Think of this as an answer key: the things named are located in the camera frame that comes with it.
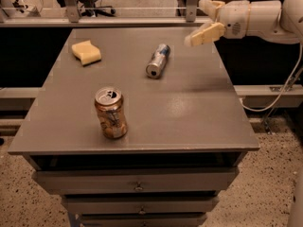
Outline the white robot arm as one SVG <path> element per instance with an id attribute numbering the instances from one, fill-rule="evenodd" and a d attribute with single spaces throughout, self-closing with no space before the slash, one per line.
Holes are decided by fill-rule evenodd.
<path id="1" fill-rule="evenodd" d="M 185 45 L 196 46 L 226 39 L 259 37 L 277 44 L 303 44 L 303 0 L 225 3 L 200 0 L 199 9 L 211 21 L 185 37 Z"/>

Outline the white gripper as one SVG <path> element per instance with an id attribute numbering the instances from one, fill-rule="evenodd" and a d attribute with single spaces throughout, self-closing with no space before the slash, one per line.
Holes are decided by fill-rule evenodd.
<path id="1" fill-rule="evenodd" d="M 200 0 L 199 10 L 216 23 L 205 23 L 185 37 L 186 46 L 197 46 L 227 39 L 241 39 L 246 35 L 250 2 L 247 0 L 224 1 Z"/>

